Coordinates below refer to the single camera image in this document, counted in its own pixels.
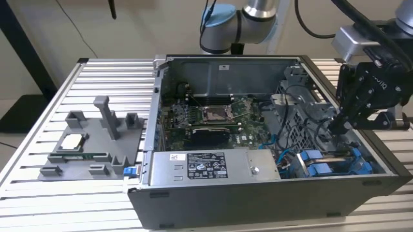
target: black stand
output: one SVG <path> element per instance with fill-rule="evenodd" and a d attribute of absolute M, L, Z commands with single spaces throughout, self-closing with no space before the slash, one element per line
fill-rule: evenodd
<path fill-rule="evenodd" d="M 23 95 L 19 98 L 0 119 L 0 132 L 27 133 L 56 94 L 56 86 L 7 0 L 0 0 L 0 28 L 43 93 L 43 95 Z"/>

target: white wall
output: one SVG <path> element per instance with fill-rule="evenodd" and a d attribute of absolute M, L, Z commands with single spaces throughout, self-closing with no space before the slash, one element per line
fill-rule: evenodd
<path fill-rule="evenodd" d="M 333 39 L 317 39 L 301 28 L 291 0 L 283 31 L 277 44 L 277 54 L 309 55 L 311 58 L 338 58 L 332 47 Z M 352 25 L 352 20 L 330 0 L 299 0 L 299 12 L 307 28 L 317 34 L 334 34 L 340 26 Z M 402 0 L 349 0 L 370 20 L 394 18 Z"/>
<path fill-rule="evenodd" d="M 39 94 L 37 85 L 1 31 L 0 60 L 0 100 L 17 99 L 24 94 Z"/>
<path fill-rule="evenodd" d="M 94 54 L 55 0 L 9 0 L 51 76 L 63 82 L 80 57 Z M 59 0 L 99 58 L 152 58 L 155 54 L 199 54 L 203 0 Z M 241 8 L 245 0 L 226 0 Z M 265 54 L 266 45 L 245 52 Z"/>

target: power supply label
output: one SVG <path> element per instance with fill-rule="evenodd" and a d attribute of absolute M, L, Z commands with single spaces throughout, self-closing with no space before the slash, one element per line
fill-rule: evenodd
<path fill-rule="evenodd" d="M 227 178 L 225 153 L 189 153 L 187 177 L 191 180 Z"/>

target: barcode sticker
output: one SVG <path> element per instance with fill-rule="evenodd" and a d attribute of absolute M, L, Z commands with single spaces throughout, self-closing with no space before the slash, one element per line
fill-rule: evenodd
<path fill-rule="evenodd" d="M 168 157 L 170 160 L 175 160 L 175 161 L 186 161 L 187 159 L 187 155 L 186 154 L 178 154 L 178 153 L 171 153 L 170 157 Z"/>

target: aluminum extrusion table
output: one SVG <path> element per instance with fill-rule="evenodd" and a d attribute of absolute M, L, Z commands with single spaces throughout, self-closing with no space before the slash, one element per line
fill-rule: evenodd
<path fill-rule="evenodd" d="M 340 64 L 333 59 L 313 61 L 336 85 Z M 67 126 L 67 113 L 82 110 L 86 117 L 99 117 L 94 98 L 108 95 L 110 107 L 119 117 L 136 112 L 147 118 L 152 82 L 150 59 L 91 59 L 76 64 L 0 173 L 0 232 L 147 231 L 122 193 L 127 187 L 123 180 L 40 182 L 37 175 Z M 376 133 L 413 172 L 413 130 Z M 413 231 L 413 181 L 390 196 L 370 199 L 348 217 L 197 228 L 194 231 Z"/>

